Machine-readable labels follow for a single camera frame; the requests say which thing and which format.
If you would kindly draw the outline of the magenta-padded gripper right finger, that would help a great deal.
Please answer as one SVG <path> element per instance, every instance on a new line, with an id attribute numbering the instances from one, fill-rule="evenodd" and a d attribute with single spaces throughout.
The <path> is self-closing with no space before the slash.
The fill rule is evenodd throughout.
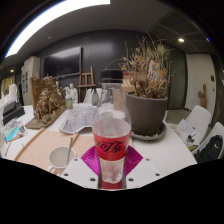
<path id="1" fill-rule="evenodd" d="M 162 177 L 163 174 L 151 158 L 143 157 L 133 147 L 128 147 L 123 166 L 124 189 L 140 188 Z"/>

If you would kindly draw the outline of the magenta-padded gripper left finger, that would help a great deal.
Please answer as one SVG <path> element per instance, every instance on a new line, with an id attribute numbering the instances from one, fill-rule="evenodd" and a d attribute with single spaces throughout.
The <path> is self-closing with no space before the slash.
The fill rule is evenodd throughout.
<path id="1" fill-rule="evenodd" d="M 72 159 L 61 177 L 84 188 L 98 189 L 100 162 L 95 147 L 91 147 L 80 158 Z"/>

